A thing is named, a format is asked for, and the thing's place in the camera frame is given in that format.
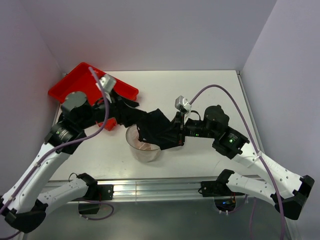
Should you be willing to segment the black garment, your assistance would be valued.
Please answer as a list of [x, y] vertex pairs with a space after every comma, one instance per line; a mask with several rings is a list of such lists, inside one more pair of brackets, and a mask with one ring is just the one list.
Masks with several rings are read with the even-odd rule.
[[184, 129], [175, 129], [173, 119], [169, 120], [160, 109], [146, 112], [138, 106], [134, 101], [115, 99], [110, 104], [110, 115], [125, 128], [136, 125], [141, 142], [157, 145], [161, 150], [184, 145]]

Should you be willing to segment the white mesh laundry bag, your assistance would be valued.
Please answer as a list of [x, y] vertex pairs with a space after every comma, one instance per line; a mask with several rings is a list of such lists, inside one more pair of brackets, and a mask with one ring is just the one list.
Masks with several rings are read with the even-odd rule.
[[159, 146], [139, 141], [139, 133], [136, 125], [126, 130], [125, 138], [133, 157], [141, 163], [150, 163], [162, 157], [166, 152], [176, 152], [185, 148], [185, 145], [161, 150]]

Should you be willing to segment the beige bra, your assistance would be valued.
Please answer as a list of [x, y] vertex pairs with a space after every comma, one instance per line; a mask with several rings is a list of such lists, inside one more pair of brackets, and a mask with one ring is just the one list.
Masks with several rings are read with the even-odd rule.
[[135, 147], [136, 149], [138, 149], [138, 150], [140, 150], [140, 151], [153, 151], [153, 150], [154, 150], [154, 147], [153, 147], [152, 144], [139, 141], [138, 139], [136, 139], [136, 140], [133, 142], [133, 145], [134, 145], [134, 147]]

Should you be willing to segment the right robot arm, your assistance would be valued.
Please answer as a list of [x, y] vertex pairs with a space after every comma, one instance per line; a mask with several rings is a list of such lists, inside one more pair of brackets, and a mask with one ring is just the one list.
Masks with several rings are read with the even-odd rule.
[[175, 122], [182, 137], [213, 139], [212, 147], [222, 156], [252, 170], [262, 180], [224, 169], [213, 183], [201, 185], [202, 195], [242, 193], [261, 199], [291, 220], [298, 220], [315, 183], [309, 175], [300, 176], [255, 149], [246, 136], [229, 126], [229, 116], [220, 105], [205, 109], [202, 120], [187, 118], [189, 104], [176, 104]]

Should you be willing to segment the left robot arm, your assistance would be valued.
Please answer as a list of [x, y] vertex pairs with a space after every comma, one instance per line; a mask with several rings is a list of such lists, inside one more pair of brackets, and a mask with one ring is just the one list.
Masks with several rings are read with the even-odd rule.
[[30, 233], [47, 215], [73, 201], [94, 201], [101, 198], [97, 180], [87, 173], [53, 190], [43, 192], [56, 170], [88, 140], [85, 129], [98, 122], [120, 116], [121, 97], [112, 91], [90, 105], [81, 92], [70, 93], [61, 105], [61, 114], [42, 144], [31, 165], [16, 184], [0, 198], [0, 214], [12, 228]]

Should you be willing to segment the red plastic tray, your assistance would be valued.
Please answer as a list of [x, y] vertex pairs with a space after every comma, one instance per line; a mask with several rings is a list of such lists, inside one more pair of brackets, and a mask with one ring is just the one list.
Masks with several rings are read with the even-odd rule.
[[[105, 104], [105, 119], [102, 125], [95, 124], [98, 126], [104, 126], [104, 128], [110, 131], [117, 121], [112, 115], [110, 115], [110, 105], [114, 100], [124, 99], [136, 102], [138, 96], [138, 89], [116, 79], [116, 84], [111, 93], [105, 93], [97, 87], [99, 80], [106, 73], [103, 71], [82, 62], [76, 66], [70, 73], [68, 73], [62, 80], [60, 80], [56, 85], [54, 85], [49, 91], [48, 95], [58, 100], [61, 105], [65, 101], [68, 94], [72, 92], [83, 92], [86, 94], [88, 101], [91, 105], [95, 103], [96, 100], [103, 97]], [[67, 122], [61, 121], [61, 113], [57, 120], [57, 123], [53, 126], [55, 130], [59, 132], [67, 130], [69, 132], [81, 132], [85, 129], [79, 128], [75, 125], [68, 124]]]

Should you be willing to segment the aluminium mounting rail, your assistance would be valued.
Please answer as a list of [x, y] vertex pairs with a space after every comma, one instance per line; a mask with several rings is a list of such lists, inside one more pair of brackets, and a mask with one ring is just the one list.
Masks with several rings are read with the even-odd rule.
[[113, 185], [112, 200], [101, 202], [155, 202], [201, 200], [198, 193], [202, 181], [215, 181], [214, 177], [108, 179], [98, 180], [99, 185]]

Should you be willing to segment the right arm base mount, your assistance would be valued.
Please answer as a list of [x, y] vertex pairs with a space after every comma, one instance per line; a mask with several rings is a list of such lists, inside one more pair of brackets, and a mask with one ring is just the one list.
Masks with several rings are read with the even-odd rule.
[[216, 180], [201, 181], [198, 193], [205, 197], [234, 197], [234, 196], [244, 196], [242, 192], [231, 191], [227, 187], [229, 182], [229, 177], [235, 172], [233, 170], [224, 169]]

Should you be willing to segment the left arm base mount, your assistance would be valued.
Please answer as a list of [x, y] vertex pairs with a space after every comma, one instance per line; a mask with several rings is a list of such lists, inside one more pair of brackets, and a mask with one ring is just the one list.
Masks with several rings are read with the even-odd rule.
[[85, 195], [77, 197], [76, 200], [109, 201], [113, 199], [113, 184], [98, 184], [98, 181], [87, 173], [77, 174], [76, 179], [81, 179], [88, 186]]

